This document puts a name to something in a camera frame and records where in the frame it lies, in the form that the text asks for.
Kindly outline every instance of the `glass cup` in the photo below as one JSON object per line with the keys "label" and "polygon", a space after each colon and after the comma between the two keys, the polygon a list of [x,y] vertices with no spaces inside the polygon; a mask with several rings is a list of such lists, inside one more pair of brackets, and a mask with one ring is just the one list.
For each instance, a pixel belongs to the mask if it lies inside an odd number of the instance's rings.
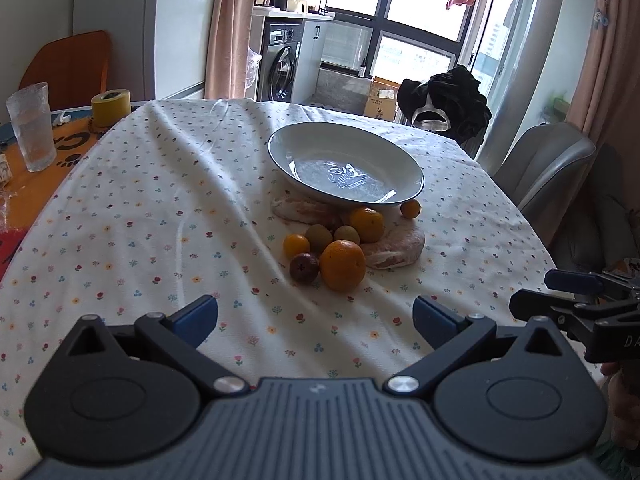
{"label": "glass cup", "polygon": [[18,90],[6,100],[6,108],[27,170],[44,170],[56,159],[49,87],[36,83]]}

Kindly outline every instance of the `plastic bag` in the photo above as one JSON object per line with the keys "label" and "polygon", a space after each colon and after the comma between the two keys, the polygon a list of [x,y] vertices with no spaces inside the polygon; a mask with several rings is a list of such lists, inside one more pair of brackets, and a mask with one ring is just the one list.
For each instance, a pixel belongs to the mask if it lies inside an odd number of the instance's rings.
{"label": "plastic bag", "polygon": [[246,79],[244,80],[244,89],[251,88],[258,77],[258,67],[260,66],[260,60],[262,56],[256,54],[253,50],[249,49],[246,56]]}

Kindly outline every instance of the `white plate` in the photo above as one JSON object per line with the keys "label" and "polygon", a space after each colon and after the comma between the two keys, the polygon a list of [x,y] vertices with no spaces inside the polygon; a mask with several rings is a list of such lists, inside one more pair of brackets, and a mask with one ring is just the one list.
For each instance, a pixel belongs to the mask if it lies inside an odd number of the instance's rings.
{"label": "white plate", "polygon": [[269,139],[269,155],[303,192],[341,206],[397,205],[418,195],[418,163],[389,140],[334,123],[290,124]]}

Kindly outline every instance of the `white tablecloth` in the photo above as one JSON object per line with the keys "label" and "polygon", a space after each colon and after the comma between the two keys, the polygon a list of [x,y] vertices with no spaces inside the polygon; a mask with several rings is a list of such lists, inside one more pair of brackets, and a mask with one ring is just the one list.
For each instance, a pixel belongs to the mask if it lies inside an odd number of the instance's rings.
{"label": "white tablecloth", "polygon": [[[358,126],[418,161],[426,185],[416,221],[427,241],[416,264],[369,271],[351,294],[290,280],[282,240],[305,226],[271,212],[286,184],[266,141],[300,121]],[[23,402],[81,314],[130,324],[209,293],[218,326],[200,351],[251,384],[262,376],[381,381],[430,351],[412,325],[416,296],[513,324],[511,293],[543,290],[552,266],[516,207],[444,137],[297,105],[151,102],[74,168],[4,276],[0,478],[36,460]]]}

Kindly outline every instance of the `raw meat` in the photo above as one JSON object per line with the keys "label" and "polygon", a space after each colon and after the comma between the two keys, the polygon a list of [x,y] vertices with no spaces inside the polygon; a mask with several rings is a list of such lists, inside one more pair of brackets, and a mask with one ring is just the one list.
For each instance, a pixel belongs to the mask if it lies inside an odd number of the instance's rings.
{"label": "raw meat", "polygon": [[422,253],[424,231],[413,222],[402,222],[389,229],[373,244],[362,244],[365,263],[372,269],[393,269],[411,265]]}
{"label": "raw meat", "polygon": [[309,225],[320,224],[329,231],[342,225],[337,208],[310,198],[299,198],[286,194],[271,201],[271,210],[285,220]]}

